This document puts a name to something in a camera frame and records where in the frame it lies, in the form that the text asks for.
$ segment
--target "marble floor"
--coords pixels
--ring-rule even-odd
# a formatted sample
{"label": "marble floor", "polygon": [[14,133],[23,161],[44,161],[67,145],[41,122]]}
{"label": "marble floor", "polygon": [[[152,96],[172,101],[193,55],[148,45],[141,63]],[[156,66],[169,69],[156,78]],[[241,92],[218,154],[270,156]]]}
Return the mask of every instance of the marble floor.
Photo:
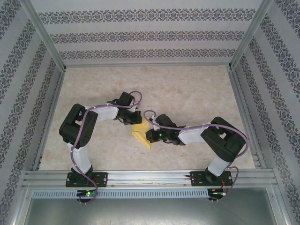
{"label": "marble floor", "polygon": [[[75,103],[99,105],[133,90],[143,94],[139,110],[165,113],[177,126],[199,125],[221,116],[244,132],[225,66],[68,68],[40,170],[72,167],[59,127]],[[117,120],[96,124],[88,147],[94,170],[205,169],[215,156],[206,143],[157,142],[149,150],[132,136],[130,125]],[[254,168],[250,150],[233,165]]]}

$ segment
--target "metal bracket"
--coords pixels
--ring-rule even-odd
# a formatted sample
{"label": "metal bracket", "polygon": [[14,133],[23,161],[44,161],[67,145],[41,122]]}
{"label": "metal bracket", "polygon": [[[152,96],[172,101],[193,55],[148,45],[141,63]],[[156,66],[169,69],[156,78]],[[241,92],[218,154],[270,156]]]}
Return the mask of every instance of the metal bracket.
{"label": "metal bracket", "polygon": [[230,171],[224,171],[221,176],[216,177],[215,182],[210,183],[205,177],[205,171],[191,171],[188,176],[191,178],[191,184],[193,187],[206,187],[206,186],[231,186],[233,179]]}
{"label": "metal bracket", "polygon": [[[107,185],[108,173],[106,172],[92,172],[91,179],[97,184],[99,188],[105,188]],[[80,182],[76,179],[74,173],[69,172],[67,174],[66,187],[68,188],[85,188],[85,187],[94,187],[94,185],[89,182],[88,184]]]}

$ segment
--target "yellow wedge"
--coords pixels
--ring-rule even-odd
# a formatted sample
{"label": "yellow wedge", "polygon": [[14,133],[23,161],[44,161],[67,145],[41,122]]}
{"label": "yellow wedge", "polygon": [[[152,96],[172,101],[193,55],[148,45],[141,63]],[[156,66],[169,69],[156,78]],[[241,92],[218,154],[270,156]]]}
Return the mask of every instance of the yellow wedge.
{"label": "yellow wedge", "polygon": [[146,132],[149,130],[149,122],[142,119],[142,123],[134,124],[131,126],[132,135],[136,137],[141,143],[143,143],[148,149],[151,149],[150,141],[146,138]]}

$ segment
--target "striped wallpaper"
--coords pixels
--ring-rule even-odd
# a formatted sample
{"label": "striped wallpaper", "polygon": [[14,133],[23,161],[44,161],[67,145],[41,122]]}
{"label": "striped wallpaper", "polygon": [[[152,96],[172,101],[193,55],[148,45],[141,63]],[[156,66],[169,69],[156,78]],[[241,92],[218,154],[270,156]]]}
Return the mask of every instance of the striped wallpaper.
{"label": "striped wallpaper", "polygon": [[229,63],[262,0],[33,0],[67,66]]}
{"label": "striped wallpaper", "polygon": [[256,136],[300,224],[300,1],[275,0],[236,67]]}
{"label": "striped wallpaper", "polygon": [[60,78],[17,0],[0,0],[0,225],[32,169]]}

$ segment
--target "robotic arm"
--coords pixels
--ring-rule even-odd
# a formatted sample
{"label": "robotic arm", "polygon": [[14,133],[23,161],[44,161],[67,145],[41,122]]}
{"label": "robotic arm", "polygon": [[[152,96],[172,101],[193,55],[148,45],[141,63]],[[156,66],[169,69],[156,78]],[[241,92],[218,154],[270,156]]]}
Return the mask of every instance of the robotic arm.
{"label": "robotic arm", "polygon": [[179,129],[157,129],[155,126],[154,129],[151,129],[146,133],[147,140],[149,140],[150,143],[158,142],[160,140],[174,145],[206,142],[211,147],[211,149],[216,153],[216,156],[205,170],[205,178],[210,182],[210,184],[215,183],[217,177],[220,177],[228,165],[235,160],[246,143],[244,138],[238,133],[226,128],[217,127],[217,125],[223,125],[236,129],[221,117],[215,117],[211,121],[210,124],[215,125],[213,127],[207,126],[182,130],[180,130],[180,128],[185,128],[185,126],[177,127],[176,124],[173,123],[165,114],[156,117],[156,123],[154,123],[153,120],[153,118],[150,119],[154,126],[159,125]]}
{"label": "robotic arm", "polygon": [[122,108],[119,106],[133,105],[135,98],[126,92],[123,92],[119,99],[108,102],[114,106],[104,106],[95,108],[87,113],[84,121],[82,133],[80,135],[77,145],[74,147],[77,135],[79,133],[79,123],[83,120],[83,115],[89,107],[84,107],[80,104],[75,104],[64,122],[62,123],[59,133],[63,141],[71,150],[73,149],[73,158],[76,166],[72,167],[72,173],[75,182],[87,185],[89,183],[78,171],[77,167],[88,177],[92,177],[92,165],[89,160],[87,143],[90,141],[95,124],[104,120],[119,120],[123,124],[139,124],[142,122],[141,111],[136,111],[136,106],[131,108]]}

